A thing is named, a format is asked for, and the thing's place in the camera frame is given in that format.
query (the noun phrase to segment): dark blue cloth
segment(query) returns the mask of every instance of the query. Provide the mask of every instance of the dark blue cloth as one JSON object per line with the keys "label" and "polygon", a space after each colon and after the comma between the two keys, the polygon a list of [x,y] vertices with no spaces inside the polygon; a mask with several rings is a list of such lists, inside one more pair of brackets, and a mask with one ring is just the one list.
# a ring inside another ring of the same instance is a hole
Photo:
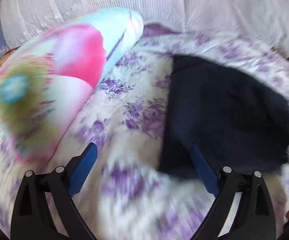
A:
{"label": "dark blue cloth", "polygon": [[253,77],[199,57],[175,56],[158,170],[176,176],[195,171],[195,144],[217,167],[241,174],[274,171],[288,161],[288,127],[287,101]]}

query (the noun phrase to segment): colorful pillow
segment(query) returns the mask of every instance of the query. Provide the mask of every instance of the colorful pillow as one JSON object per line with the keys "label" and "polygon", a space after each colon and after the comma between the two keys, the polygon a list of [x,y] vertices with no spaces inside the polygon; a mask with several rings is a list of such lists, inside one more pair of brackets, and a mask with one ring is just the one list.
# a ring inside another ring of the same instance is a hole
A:
{"label": "colorful pillow", "polygon": [[141,16],[101,9],[49,30],[0,68],[0,122],[23,160],[48,161],[78,110],[137,42]]}

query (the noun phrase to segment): purple flower print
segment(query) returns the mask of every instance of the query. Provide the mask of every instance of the purple flower print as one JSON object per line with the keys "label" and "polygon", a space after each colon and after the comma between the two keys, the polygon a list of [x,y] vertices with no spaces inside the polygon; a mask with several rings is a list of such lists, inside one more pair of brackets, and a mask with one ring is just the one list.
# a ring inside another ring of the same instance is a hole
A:
{"label": "purple flower print", "polygon": [[107,133],[105,131],[105,127],[108,123],[109,120],[104,119],[94,121],[91,127],[83,124],[77,132],[72,134],[72,136],[82,142],[92,142],[98,149],[101,149],[106,143],[110,143],[113,137],[113,133]]}
{"label": "purple flower print", "polygon": [[240,33],[238,36],[238,41],[244,41],[246,43],[248,43],[248,47],[253,48],[253,49],[259,49],[260,44],[257,43],[254,39],[251,39],[250,37],[248,37],[245,33]]}
{"label": "purple flower print", "polygon": [[138,167],[120,168],[115,164],[107,183],[102,186],[104,195],[127,196],[128,200],[139,196],[145,189],[144,179],[137,173]]}
{"label": "purple flower print", "polygon": [[276,87],[281,87],[283,85],[283,80],[280,77],[274,77],[272,81]]}
{"label": "purple flower print", "polygon": [[139,129],[139,123],[133,119],[126,119],[126,126],[128,129]]}
{"label": "purple flower print", "polygon": [[199,33],[198,36],[195,38],[195,41],[197,47],[199,47],[211,41],[211,37],[206,33]]}
{"label": "purple flower print", "polygon": [[1,145],[0,145],[0,150],[3,155],[7,155],[9,153],[9,147],[8,147],[8,142],[6,138],[3,138]]}
{"label": "purple flower print", "polygon": [[21,180],[20,179],[16,179],[15,183],[12,185],[11,189],[10,189],[10,198],[11,198],[11,202],[14,203],[17,194],[18,194],[18,190],[21,184]]}
{"label": "purple flower print", "polygon": [[2,228],[9,228],[9,211],[0,207],[0,225]]}
{"label": "purple flower print", "polygon": [[204,216],[195,207],[188,207],[188,214],[184,217],[180,217],[178,213],[179,210],[170,205],[169,209],[157,219],[158,239],[189,240],[204,220]]}
{"label": "purple flower print", "polygon": [[167,54],[167,53],[163,53],[163,52],[159,52],[159,51],[154,51],[153,54],[156,55],[157,58],[163,58],[163,59],[171,59],[172,58],[172,55]]}
{"label": "purple flower print", "polygon": [[147,134],[162,136],[164,131],[165,107],[164,99],[148,100],[149,107],[143,111],[142,130]]}
{"label": "purple flower print", "polygon": [[269,68],[267,65],[264,65],[264,64],[260,64],[257,68],[257,71],[258,72],[268,72],[269,71]]}
{"label": "purple flower print", "polygon": [[171,76],[170,75],[166,75],[162,79],[158,76],[156,77],[156,83],[155,83],[156,87],[158,87],[160,89],[169,90],[170,84],[171,84]]}
{"label": "purple flower print", "polygon": [[111,171],[103,168],[103,174],[105,180],[102,185],[102,193],[105,196],[123,198],[126,206],[131,200],[141,197],[144,193],[152,192],[162,184],[156,179],[146,180],[137,164],[120,167],[116,163]]}
{"label": "purple flower print", "polygon": [[227,46],[220,46],[220,52],[225,59],[238,59],[240,57],[240,46],[229,43]]}
{"label": "purple flower print", "polygon": [[140,61],[146,61],[146,60],[147,60],[146,57],[142,55],[139,56],[135,52],[127,53],[116,63],[116,66],[117,67],[130,66],[130,65],[132,66],[132,65],[139,64]]}
{"label": "purple flower print", "polygon": [[143,44],[141,44],[141,46],[144,46],[144,47],[159,46],[159,45],[160,45],[160,42],[155,39],[149,39],[145,41]]}
{"label": "purple flower print", "polygon": [[86,122],[86,119],[87,119],[86,116],[85,116],[85,117],[82,117],[81,120],[80,120],[80,123],[84,123],[84,122]]}
{"label": "purple flower print", "polygon": [[167,50],[167,54],[175,55],[175,54],[184,54],[185,50],[182,48],[180,42],[176,42],[172,45],[165,46],[164,49]]}
{"label": "purple flower print", "polygon": [[263,54],[263,57],[265,59],[267,59],[267,61],[270,63],[270,62],[275,62],[277,61],[277,59],[281,58],[281,56],[278,54],[278,53],[275,53],[275,52],[270,52],[270,53],[264,53]]}
{"label": "purple flower print", "polygon": [[131,76],[134,76],[134,75],[138,75],[142,72],[148,72],[150,73],[151,72],[151,69],[152,69],[152,65],[139,65],[137,67],[137,69],[135,69],[132,73],[131,73]]}
{"label": "purple flower print", "polygon": [[120,99],[122,94],[126,94],[133,90],[134,86],[135,85],[127,85],[127,83],[123,82],[121,79],[114,80],[107,78],[99,85],[99,89],[105,91],[110,100],[112,98]]}
{"label": "purple flower print", "polygon": [[182,221],[180,226],[180,233],[183,240],[189,240],[197,231],[204,216],[194,207],[189,209],[189,216],[185,218],[185,221]]}
{"label": "purple flower print", "polygon": [[168,209],[160,218],[157,219],[156,227],[158,229],[159,239],[168,239],[176,230],[179,223],[178,214],[173,209]]}
{"label": "purple flower print", "polygon": [[134,103],[125,105],[124,114],[126,127],[130,130],[139,129],[155,138],[161,137],[164,131],[165,100],[154,98],[147,100],[146,108],[143,107],[143,100],[137,99]]}
{"label": "purple flower print", "polygon": [[140,117],[140,113],[143,110],[143,100],[142,99],[136,99],[135,102],[133,103],[127,103],[127,105],[125,105],[125,112],[124,114],[126,114],[130,119],[137,119]]}
{"label": "purple flower print", "polygon": [[13,160],[13,159],[7,160],[5,169],[6,169],[6,170],[9,169],[13,163],[14,163],[14,160]]}

